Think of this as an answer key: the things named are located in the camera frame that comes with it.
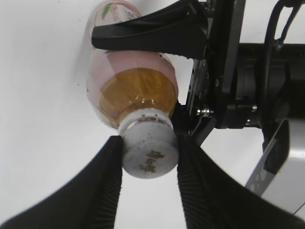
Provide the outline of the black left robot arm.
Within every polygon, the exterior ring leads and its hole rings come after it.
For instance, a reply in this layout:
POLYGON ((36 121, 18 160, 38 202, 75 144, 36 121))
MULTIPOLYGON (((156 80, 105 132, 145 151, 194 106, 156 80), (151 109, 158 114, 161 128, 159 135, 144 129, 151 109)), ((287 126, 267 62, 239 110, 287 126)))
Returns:
POLYGON ((243 0, 179 0, 126 22, 96 26, 92 45, 155 51, 194 60, 186 105, 172 115, 176 131, 202 143, 214 129, 262 129, 270 140, 287 117, 304 118, 295 101, 305 87, 305 46, 285 38, 302 0, 280 0, 263 43, 241 43, 243 0))

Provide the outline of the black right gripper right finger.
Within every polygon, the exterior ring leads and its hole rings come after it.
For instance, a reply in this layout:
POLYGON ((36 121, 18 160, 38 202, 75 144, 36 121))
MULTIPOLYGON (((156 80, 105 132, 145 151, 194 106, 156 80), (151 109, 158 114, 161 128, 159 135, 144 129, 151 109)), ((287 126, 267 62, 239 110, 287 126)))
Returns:
POLYGON ((303 229, 304 220, 263 200, 179 134, 178 186, 188 229, 303 229))

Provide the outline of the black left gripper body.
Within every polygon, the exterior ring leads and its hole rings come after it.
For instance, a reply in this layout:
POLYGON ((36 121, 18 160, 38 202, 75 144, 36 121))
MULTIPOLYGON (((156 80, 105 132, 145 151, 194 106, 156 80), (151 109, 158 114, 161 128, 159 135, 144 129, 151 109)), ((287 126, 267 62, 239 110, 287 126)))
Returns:
POLYGON ((202 32, 186 102, 189 130, 257 128, 254 73, 240 54, 244 0, 187 1, 202 32))

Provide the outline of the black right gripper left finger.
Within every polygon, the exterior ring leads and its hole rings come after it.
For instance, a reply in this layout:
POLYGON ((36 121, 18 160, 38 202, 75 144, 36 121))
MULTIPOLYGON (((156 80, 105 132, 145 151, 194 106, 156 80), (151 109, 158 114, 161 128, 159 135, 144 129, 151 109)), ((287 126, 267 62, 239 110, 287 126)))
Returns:
POLYGON ((111 136, 88 165, 2 229, 112 229, 122 186, 122 138, 111 136))

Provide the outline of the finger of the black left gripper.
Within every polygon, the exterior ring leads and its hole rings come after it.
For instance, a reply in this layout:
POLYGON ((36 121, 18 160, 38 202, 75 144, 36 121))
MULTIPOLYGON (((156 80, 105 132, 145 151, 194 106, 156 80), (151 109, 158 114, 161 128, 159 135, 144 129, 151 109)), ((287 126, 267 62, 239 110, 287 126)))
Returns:
POLYGON ((201 145, 217 124, 213 114, 189 114, 186 105, 176 103, 171 116, 171 122, 176 133, 185 133, 191 136, 198 145, 201 145))
POLYGON ((101 50, 149 51, 203 59, 208 19, 197 0, 179 0, 154 13, 96 26, 91 43, 101 50))

